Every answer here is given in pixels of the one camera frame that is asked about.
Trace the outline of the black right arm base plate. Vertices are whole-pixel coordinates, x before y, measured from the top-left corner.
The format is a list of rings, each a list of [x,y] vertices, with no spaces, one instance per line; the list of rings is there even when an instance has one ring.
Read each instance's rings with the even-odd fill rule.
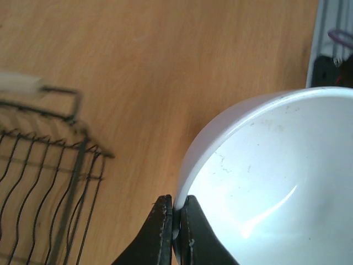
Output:
[[[318,56],[313,64],[311,87],[352,88],[352,54],[347,59]]]

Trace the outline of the plain white bowl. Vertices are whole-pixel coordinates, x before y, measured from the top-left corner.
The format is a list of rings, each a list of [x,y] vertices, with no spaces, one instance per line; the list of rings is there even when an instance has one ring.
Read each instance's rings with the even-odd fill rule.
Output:
[[[351,264],[352,89],[257,96],[199,132],[174,201],[180,264],[189,195],[237,264]]]

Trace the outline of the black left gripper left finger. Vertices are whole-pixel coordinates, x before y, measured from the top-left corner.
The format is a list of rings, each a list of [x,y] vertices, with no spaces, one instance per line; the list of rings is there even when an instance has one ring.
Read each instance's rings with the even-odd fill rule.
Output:
[[[137,236],[113,264],[171,264],[172,221],[172,196],[161,195],[154,203]]]

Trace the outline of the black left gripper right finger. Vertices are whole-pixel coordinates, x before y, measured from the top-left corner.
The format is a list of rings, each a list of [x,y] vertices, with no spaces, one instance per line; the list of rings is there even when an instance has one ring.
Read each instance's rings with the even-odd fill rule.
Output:
[[[189,195],[181,210],[181,264],[237,264],[213,232],[196,197]]]

